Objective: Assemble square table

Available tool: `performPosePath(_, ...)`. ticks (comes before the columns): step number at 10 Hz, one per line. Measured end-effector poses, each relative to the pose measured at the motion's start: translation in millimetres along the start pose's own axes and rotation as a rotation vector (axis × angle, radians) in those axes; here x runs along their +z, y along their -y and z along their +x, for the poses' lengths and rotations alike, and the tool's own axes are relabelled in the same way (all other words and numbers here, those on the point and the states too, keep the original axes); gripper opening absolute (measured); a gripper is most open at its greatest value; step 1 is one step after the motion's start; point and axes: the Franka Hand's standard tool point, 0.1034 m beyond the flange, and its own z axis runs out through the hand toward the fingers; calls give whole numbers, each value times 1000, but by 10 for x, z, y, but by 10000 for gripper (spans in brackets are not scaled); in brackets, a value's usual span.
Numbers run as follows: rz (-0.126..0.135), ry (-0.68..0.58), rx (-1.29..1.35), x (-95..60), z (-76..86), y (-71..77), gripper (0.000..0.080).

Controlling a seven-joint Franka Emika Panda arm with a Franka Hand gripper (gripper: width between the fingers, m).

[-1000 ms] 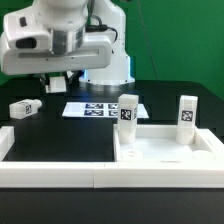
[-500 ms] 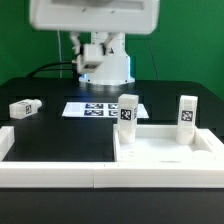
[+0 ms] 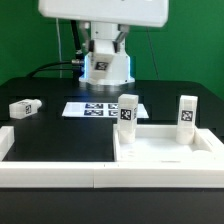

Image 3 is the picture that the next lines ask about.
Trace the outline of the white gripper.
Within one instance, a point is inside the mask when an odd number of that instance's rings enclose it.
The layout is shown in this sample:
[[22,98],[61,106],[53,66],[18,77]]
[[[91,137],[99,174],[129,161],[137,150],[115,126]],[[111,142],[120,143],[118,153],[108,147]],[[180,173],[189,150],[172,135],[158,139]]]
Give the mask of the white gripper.
[[166,24],[169,0],[39,0],[38,10],[45,17],[80,20],[87,52],[92,52],[94,47],[87,21],[115,23],[112,43],[118,53],[129,34],[129,25],[163,27]]

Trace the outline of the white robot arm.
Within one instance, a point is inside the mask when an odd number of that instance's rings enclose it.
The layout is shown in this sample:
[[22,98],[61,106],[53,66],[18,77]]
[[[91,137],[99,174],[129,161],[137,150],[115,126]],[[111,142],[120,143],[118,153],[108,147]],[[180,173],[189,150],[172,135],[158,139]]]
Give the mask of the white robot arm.
[[50,18],[76,20],[85,40],[83,86],[98,90],[130,85],[130,57],[125,38],[132,26],[163,27],[169,0],[39,0]]

